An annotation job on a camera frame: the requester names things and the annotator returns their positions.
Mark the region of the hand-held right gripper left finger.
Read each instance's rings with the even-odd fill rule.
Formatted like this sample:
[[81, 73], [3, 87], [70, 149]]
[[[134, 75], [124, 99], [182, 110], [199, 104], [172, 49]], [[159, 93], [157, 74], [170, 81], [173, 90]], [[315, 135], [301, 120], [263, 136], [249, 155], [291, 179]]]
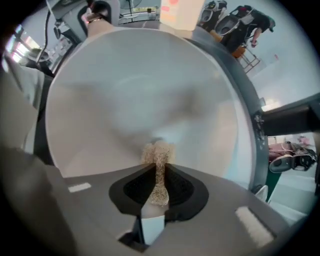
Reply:
[[85, 209], [58, 168], [20, 149], [3, 150], [3, 192], [31, 235], [21, 245], [34, 256], [140, 256], [147, 249], [133, 232], [116, 240], [107, 230], [107, 215]]

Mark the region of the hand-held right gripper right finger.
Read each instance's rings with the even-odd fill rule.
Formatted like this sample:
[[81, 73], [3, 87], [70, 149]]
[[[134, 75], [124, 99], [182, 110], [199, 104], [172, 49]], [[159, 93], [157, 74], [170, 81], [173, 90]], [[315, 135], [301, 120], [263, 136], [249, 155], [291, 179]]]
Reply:
[[294, 256], [304, 220], [285, 219], [233, 181], [169, 164], [167, 172], [193, 183], [183, 204], [171, 207], [163, 232], [149, 247], [151, 256]]

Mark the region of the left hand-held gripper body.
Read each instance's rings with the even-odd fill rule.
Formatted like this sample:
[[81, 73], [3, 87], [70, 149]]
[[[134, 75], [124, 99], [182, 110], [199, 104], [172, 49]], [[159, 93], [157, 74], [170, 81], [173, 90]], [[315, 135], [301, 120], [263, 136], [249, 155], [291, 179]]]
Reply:
[[110, 14], [110, 6], [106, 2], [87, 0], [87, 7], [90, 14], [98, 14], [103, 18], [108, 18]]

